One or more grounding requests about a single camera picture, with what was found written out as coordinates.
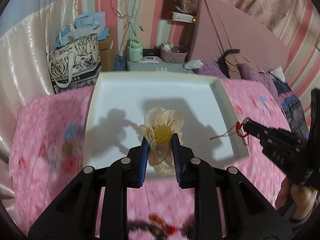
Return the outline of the right hand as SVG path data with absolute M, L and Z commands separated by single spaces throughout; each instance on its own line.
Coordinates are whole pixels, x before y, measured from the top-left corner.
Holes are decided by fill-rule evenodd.
M 318 191 L 313 187 L 292 184 L 286 177 L 282 183 L 275 201 L 277 210 L 284 207 L 289 197 L 292 198 L 295 208 L 291 211 L 289 221 L 292 224 L 302 224 L 308 220 L 312 211 L 318 205 Z

